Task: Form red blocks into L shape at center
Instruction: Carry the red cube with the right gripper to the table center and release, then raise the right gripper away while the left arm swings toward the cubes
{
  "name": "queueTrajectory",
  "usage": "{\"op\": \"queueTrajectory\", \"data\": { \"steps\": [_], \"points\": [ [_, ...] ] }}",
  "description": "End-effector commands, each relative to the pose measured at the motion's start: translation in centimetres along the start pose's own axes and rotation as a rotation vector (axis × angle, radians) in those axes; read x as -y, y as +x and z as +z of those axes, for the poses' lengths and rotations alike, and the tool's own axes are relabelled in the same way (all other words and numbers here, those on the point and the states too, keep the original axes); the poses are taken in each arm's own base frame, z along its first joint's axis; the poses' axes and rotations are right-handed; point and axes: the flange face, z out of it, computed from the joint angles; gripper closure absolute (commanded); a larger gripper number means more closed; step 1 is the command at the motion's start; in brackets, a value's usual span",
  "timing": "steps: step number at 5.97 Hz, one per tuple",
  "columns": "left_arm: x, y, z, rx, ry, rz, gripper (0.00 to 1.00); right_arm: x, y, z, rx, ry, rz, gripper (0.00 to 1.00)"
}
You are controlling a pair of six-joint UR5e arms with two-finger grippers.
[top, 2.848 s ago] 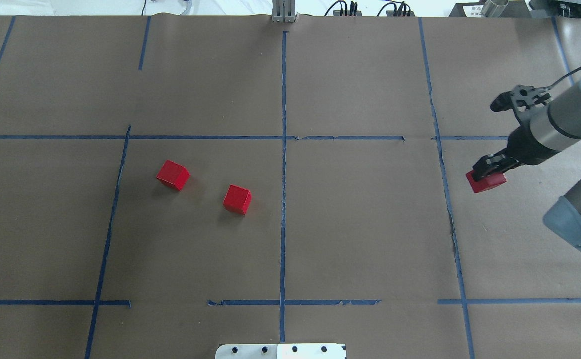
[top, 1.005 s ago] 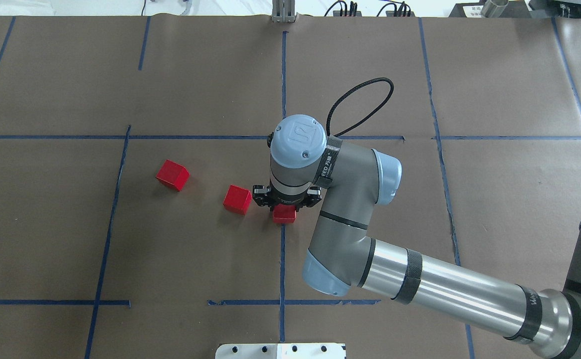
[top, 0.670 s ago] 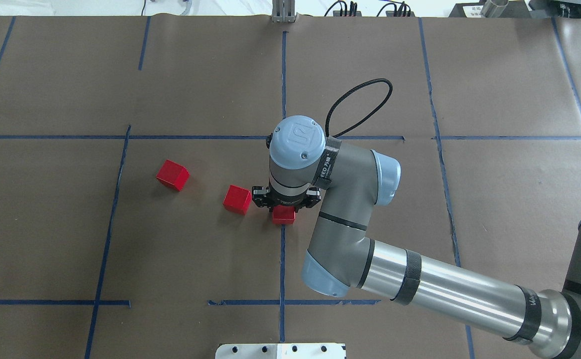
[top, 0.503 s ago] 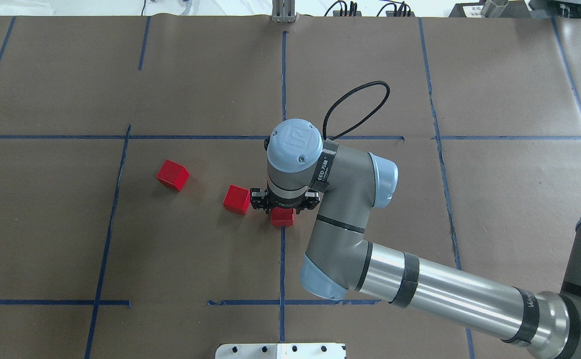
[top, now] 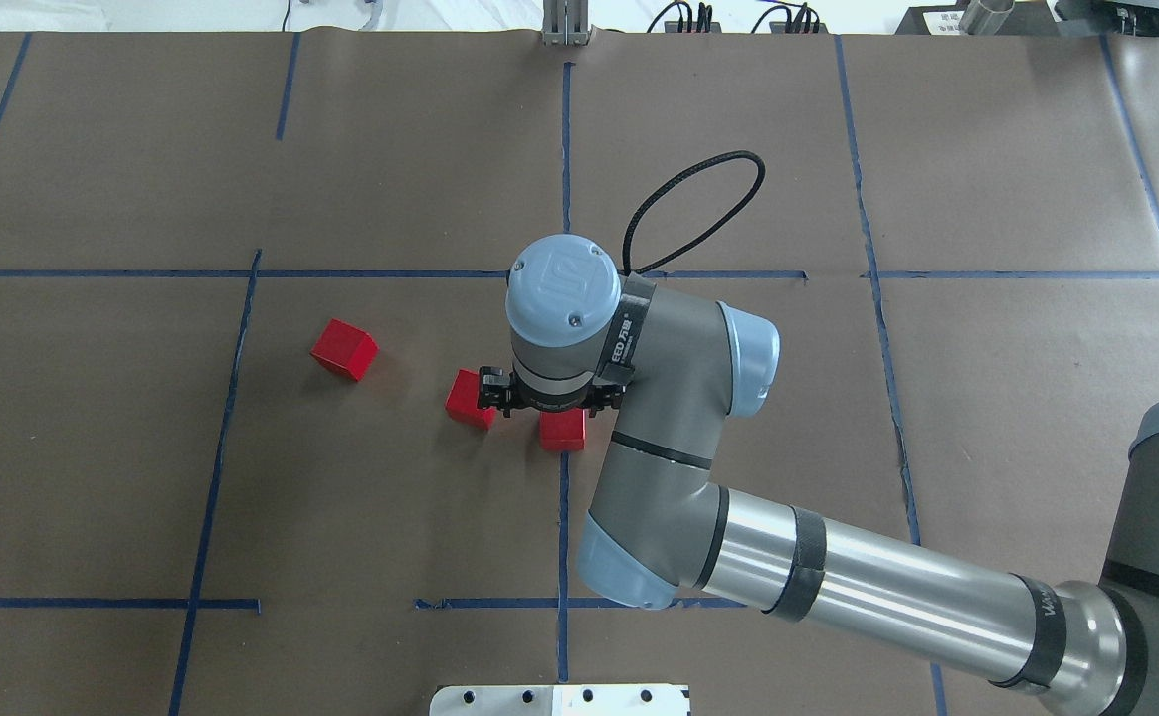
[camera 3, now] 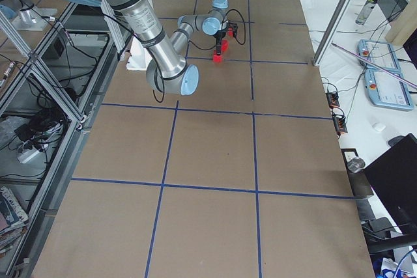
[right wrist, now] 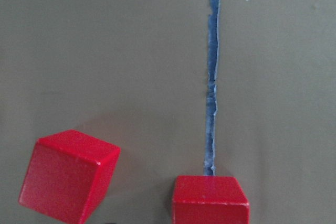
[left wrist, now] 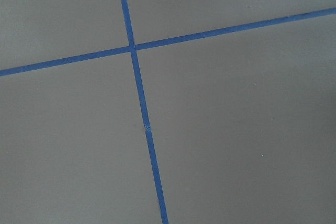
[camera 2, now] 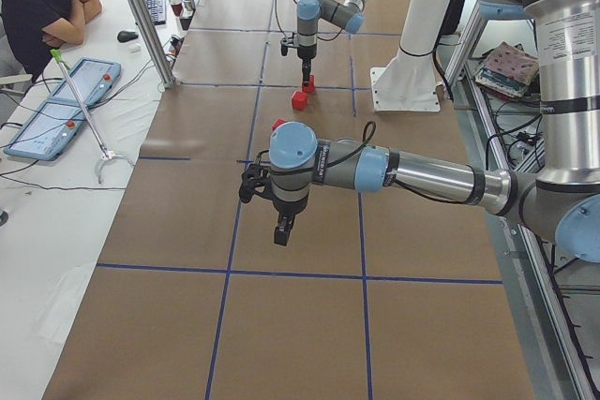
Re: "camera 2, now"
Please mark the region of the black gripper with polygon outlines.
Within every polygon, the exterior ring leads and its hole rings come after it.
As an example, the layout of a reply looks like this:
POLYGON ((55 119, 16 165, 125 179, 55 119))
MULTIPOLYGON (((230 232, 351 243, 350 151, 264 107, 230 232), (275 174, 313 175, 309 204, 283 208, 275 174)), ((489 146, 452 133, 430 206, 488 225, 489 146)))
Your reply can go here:
POLYGON ((302 84, 309 85, 311 74, 311 60, 316 57, 317 44, 298 44, 298 57, 302 59, 302 84))
POLYGON ((294 218, 308 206, 308 196, 293 201, 274 198, 272 202, 278 212, 277 224, 274 229, 274 243, 287 245, 293 230, 294 218))

